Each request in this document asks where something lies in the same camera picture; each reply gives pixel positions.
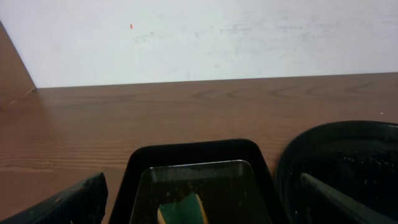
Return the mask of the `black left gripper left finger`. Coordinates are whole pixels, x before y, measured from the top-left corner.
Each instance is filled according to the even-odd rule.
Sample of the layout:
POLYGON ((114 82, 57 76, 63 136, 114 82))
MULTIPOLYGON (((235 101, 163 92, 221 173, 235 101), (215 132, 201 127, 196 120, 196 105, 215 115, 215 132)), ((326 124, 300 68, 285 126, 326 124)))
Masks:
POLYGON ((17 213, 1 224, 101 224, 108 188, 98 173, 17 213))

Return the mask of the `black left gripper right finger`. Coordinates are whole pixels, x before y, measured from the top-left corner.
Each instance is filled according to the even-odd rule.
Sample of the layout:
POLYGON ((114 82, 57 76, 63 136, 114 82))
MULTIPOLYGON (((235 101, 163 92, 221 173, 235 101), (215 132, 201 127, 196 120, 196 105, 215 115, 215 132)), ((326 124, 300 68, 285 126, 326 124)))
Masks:
POLYGON ((326 199, 327 202, 334 205, 336 208, 345 213, 350 219, 357 223, 366 224, 397 224, 396 220, 393 220, 353 198, 341 193, 339 190, 330 187, 326 183, 316 179, 307 173, 301 174, 301 183, 306 188, 321 195, 326 199))

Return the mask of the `yellow green sponge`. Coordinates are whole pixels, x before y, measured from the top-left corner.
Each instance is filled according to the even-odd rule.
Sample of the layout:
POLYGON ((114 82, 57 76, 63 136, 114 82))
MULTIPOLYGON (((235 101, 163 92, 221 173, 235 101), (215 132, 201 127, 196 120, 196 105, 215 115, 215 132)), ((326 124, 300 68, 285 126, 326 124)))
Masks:
POLYGON ((209 224, 200 197, 191 193, 179 202, 159 205, 158 224, 209 224))

